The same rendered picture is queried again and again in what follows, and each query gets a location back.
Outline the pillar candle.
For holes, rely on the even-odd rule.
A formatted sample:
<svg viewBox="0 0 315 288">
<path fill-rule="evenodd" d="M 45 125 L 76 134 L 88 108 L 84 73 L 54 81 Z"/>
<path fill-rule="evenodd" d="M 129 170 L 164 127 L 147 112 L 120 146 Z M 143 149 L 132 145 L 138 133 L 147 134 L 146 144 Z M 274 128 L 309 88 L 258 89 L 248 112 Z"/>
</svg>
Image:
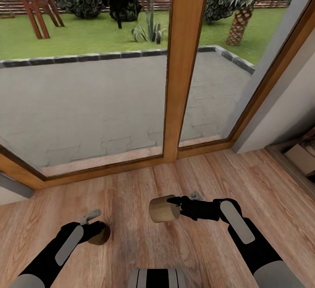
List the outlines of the pillar candle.
<svg viewBox="0 0 315 288">
<path fill-rule="evenodd" d="M 109 237 L 110 237 L 110 227 L 105 223 L 105 228 L 101 231 L 101 233 L 89 239 L 87 242 L 90 244 L 100 246 L 106 243 Z"/>
<path fill-rule="evenodd" d="M 169 198 L 174 198 L 175 195 L 152 199 L 149 203 L 150 218 L 155 223 L 169 222 L 179 219 L 180 205 L 167 202 Z"/>
</svg>

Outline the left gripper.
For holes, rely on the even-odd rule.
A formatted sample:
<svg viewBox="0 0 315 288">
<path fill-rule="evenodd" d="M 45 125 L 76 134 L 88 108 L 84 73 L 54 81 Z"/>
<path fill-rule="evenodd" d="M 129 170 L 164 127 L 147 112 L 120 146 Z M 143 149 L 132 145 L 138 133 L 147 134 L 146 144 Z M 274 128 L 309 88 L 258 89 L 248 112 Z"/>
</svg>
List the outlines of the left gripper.
<svg viewBox="0 0 315 288">
<path fill-rule="evenodd" d="M 88 241 L 89 239 L 93 238 L 94 236 L 97 236 L 101 233 L 101 231 L 105 228 L 105 223 L 96 221 L 89 225 L 84 225 L 87 228 L 87 237 L 83 242 Z"/>
</svg>

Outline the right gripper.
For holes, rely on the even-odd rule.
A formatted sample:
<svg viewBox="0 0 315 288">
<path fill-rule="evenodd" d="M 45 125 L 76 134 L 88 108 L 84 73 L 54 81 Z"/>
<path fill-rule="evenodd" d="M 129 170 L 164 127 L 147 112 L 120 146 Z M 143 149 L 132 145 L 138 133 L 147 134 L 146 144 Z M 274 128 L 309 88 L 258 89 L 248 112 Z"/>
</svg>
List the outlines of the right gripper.
<svg viewBox="0 0 315 288">
<path fill-rule="evenodd" d="M 187 196 L 169 198 L 169 203 L 180 205 L 180 214 L 192 218 L 194 221 L 197 219 L 206 219 L 203 214 L 203 205 L 205 201 L 190 200 Z"/>
</svg>

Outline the robot trunk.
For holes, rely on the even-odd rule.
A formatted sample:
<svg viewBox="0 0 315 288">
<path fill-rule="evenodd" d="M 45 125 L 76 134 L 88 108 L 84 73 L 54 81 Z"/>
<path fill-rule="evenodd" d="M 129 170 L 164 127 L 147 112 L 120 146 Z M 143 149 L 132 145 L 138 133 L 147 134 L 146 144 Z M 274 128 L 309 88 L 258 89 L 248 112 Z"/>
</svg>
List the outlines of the robot trunk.
<svg viewBox="0 0 315 288">
<path fill-rule="evenodd" d="M 133 269 L 128 288 L 187 288 L 182 269 Z"/>
</svg>

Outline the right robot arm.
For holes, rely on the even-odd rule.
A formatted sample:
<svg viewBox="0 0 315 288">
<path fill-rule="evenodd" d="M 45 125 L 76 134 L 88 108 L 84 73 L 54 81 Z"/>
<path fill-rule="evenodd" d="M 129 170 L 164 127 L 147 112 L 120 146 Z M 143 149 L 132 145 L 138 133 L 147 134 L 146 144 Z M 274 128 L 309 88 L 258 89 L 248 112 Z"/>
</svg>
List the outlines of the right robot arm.
<svg viewBox="0 0 315 288">
<path fill-rule="evenodd" d="M 249 218 L 242 217 L 236 200 L 231 198 L 203 201 L 198 191 L 187 196 L 169 198 L 167 202 L 180 205 L 180 214 L 197 219 L 223 220 L 228 232 L 253 274 L 259 288 L 306 288 L 282 260 L 271 244 Z"/>
</svg>

